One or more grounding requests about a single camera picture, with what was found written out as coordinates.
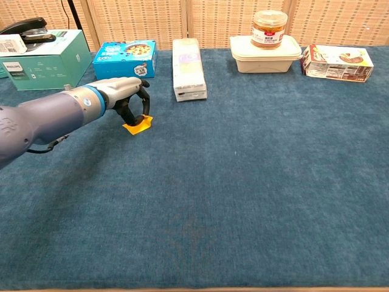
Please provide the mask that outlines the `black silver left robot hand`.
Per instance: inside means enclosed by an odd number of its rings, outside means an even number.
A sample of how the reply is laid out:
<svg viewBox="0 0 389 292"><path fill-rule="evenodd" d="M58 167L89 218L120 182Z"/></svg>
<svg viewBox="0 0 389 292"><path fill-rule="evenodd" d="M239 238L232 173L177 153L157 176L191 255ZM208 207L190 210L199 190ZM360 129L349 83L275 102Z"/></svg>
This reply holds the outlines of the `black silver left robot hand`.
<svg viewBox="0 0 389 292"><path fill-rule="evenodd" d="M115 110L127 125L138 126L144 120L144 116L149 115L150 96L145 89L150 84L146 80L137 77L118 77L100 80L94 86L105 99L106 109ZM142 100L142 115L135 116L129 107L129 100L133 95Z"/></svg>

